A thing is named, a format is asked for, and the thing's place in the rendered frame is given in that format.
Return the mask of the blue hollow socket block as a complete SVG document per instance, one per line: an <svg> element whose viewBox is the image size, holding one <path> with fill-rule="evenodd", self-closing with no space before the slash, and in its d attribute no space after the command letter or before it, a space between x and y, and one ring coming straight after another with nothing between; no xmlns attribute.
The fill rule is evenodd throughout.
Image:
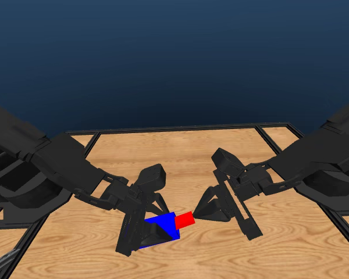
<svg viewBox="0 0 349 279"><path fill-rule="evenodd" d="M174 212L167 214L162 214L159 216L147 218L144 220L144 223L156 223L162 227L170 236L172 240L177 240L180 238L180 231L176 230L174 218L176 217Z"/></svg>

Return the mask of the thin red peg bar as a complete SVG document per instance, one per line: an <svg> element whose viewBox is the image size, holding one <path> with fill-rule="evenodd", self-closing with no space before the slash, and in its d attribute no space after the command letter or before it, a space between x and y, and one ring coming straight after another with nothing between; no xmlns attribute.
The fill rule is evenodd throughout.
<svg viewBox="0 0 349 279"><path fill-rule="evenodd" d="M184 227L188 227L195 223L195 219L192 212L183 213L174 218L176 230L180 230Z"/></svg>

